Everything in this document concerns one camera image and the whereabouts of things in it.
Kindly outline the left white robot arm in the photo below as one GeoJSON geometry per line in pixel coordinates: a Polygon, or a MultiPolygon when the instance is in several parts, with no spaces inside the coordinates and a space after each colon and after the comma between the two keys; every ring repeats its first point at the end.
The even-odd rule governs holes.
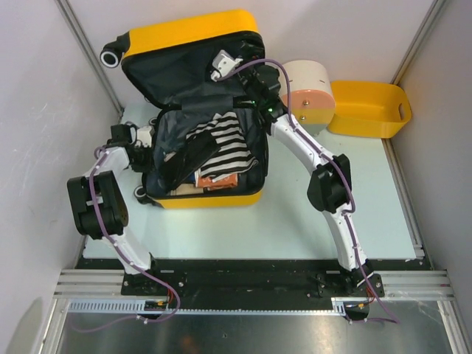
{"type": "Polygon", "coordinates": [[[145,167],[149,161],[154,129],[127,122],[111,127],[111,138],[94,151],[93,166],[67,181],[72,216],[77,231],[99,240],[115,251],[126,274],[137,275],[146,294],[158,293],[163,277],[151,269],[151,253],[129,227],[129,213],[118,177],[129,167],[145,167]]]}

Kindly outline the black rolled pouch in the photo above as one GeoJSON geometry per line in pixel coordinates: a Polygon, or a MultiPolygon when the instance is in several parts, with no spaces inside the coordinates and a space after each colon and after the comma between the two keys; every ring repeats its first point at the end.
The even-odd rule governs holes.
{"type": "Polygon", "coordinates": [[[191,174],[218,152],[214,138],[198,138],[188,142],[159,168],[163,188],[169,192],[180,186],[191,174]]]}

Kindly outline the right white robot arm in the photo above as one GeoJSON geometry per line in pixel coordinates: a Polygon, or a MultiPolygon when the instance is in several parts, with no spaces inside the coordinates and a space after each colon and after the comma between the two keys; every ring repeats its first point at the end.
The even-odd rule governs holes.
{"type": "Polygon", "coordinates": [[[349,296],[359,295],[365,288],[376,297],[372,264],[365,255],[355,227],[356,205],[352,194],[350,160],[333,155],[318,143],[291,112],[291,99],[284,103],[274,60],[259,59],[233,71],[248,98],[254,102],[258,117],[267,133],[283,143],[310,174],[307,197],[310,204],[327,221],[336,246],[339,265],[344,269],[340,286],[349,296]]]}

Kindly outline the aluminium frame rail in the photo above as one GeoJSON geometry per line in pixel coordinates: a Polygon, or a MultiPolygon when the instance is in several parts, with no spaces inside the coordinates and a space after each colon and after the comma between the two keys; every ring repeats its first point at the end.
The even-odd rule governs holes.
{"type": "MultiPolygon", "coordinates": [[[[119,313],[157,316],[178,314],[206,315],[320,315],[343,316],[347,310],[367,311],[375,300],[362,290],[357,296],[330,294],[315,285],[306,290],[274,289],[243,291],[190,290],[176,301],[162,295],[123,295],[129,284],[119,270],[64,270],[53,297],[69,303],[76,313],[119,313]]],[[[372,279],[382,303],[447,302],[454,291],[445,271],[382,271],[372,279]]]]}

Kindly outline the yellow plastic basket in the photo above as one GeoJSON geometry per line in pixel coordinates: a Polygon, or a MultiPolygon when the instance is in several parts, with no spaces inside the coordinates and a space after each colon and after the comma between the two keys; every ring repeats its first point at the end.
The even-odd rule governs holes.
{"type": "Polygon", "coordinates": [[[327,129],[334,134],[390,139],[410,122],[412,110],[399,86],[369,81],[331,83],[336,103],[327,129]]]}

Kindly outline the white round drawer cabinet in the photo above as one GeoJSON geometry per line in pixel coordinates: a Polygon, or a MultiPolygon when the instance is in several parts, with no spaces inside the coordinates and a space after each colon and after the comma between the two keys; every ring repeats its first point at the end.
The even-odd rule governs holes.
{"type": "Polygon", "coordinates": [[[280,72],[280,98],[287,104],[291,96],[291,113],[311,135],[317,136],[330,124],[336,102],[326,68],[314,60],[293,60],[283,64],[289,78],[280,72]]]}

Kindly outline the beige tube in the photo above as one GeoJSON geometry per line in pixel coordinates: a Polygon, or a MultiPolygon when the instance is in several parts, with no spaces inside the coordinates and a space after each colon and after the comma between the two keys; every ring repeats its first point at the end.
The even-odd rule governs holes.
{"type": "Polygon", "coordinates": [[[199,195],[204,193],[203,187],[197,187],[194,184],[181,184],[174,190],[169,191],[169,196],[180,195],[199,195]]]}

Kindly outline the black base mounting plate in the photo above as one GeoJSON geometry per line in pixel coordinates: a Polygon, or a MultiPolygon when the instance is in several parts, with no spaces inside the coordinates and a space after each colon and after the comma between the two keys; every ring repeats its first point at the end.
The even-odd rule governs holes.
{"type": "MultiPolygon", "coordinates": [[[[399,260],[370,261],[374,276],[382,271],[425,271],[415,260],[411,265],[399,260]]],[[[83,261],[79,270],[116,270],[115,260],[83,261]]],[[[243,291],[248,289],[294,291],[315,285],[330,294],[357,296],[363,285],[351,289],[344,281],[344,269],[334,260],[159,260],[149,274],[125,274],[129,284],[123,295],[162,295],[179,301],[190,290],[243,291]]]]}

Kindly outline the yellow Pikachu suitcase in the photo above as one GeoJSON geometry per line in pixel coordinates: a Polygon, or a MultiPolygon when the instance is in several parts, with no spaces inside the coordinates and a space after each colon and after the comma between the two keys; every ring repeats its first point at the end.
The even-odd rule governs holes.
{"type": "Polygon", "coordinates": [[[142,182],[135,190],[139,202],[177,209],[248,206],[260,199],[268,173],[267,136],[238,78],[211,80],[212,61],[222,49],[242,63],[264,58],[263,39],[250,12],[227,10],[135,28],[103,47],[101,63],[120,67],[159,110],[149,124],[154,128],[153,166],[140,173],[142,182]],[[186,134],[196,125],[230,111],[258,164],[238,174],[234,188],[169,196],[160,166],[188,143],[186,134]]]}

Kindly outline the orange white packet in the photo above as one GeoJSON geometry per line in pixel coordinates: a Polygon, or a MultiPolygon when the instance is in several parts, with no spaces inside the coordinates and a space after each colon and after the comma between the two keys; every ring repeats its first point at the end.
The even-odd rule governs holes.
{"type": "Polygon", "coordinates": [[[210,178],[210,177],[199,177],[196,181],[197,188],[203,188],[204,190],[222,190],[222,189],[231,189],[238,185],[238,174],[233,173],[227,176],[221,176],[220,178],[210,178]]]}

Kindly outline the black white striped cloth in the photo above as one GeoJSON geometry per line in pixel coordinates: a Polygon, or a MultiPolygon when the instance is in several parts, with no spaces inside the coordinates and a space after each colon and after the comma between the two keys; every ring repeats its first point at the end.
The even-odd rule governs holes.
{"type": "Polygon", "coordinates": [[[186,140],[189,142],[203,132],[212,135],[218,151],[198,169],[200,177],[220,181],[235,173],[246,173],[258,164],[257,158],[249,150],[236,113],[215,114],[210,121],[190,130],[186,140]]]}

